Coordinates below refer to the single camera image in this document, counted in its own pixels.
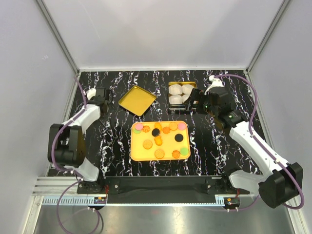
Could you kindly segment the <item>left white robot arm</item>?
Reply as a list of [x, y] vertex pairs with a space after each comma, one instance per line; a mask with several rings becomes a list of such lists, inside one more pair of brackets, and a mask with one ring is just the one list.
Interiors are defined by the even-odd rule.
[[94, 193], [105, 188], [99, 168], [86, 156], [84, 133], [97, 120], [108, 113], [113, 93], [107, 88], [92, 88], [83, 96], [84, 105], [73, 117], [62, 124], [52, 124], [49, 130], [48, 161], [62, 172], [70, 171], [84, 181]]

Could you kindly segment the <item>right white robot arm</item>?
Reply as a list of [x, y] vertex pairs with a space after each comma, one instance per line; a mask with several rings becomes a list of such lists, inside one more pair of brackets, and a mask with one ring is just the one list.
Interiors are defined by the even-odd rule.
[[260, 196], [271, 208], [285, 205], [300, 196], [301, 202], [296, 208], [303, 207], [303, 168], [298, 163], [290, 164], [259, 137], [252, 123], [234, 108], [226, 88], [213, 87], [206, 91], [193, 88], [184, 104], [187, 109], [192, 109], [195, 102], [196, 112], [212, 116], [217, 126], [248, 153], [261, 171], [259, 175], [243, 170], [229, 172], [228, 177], [221, 181], [223, 191], [249, 191]]

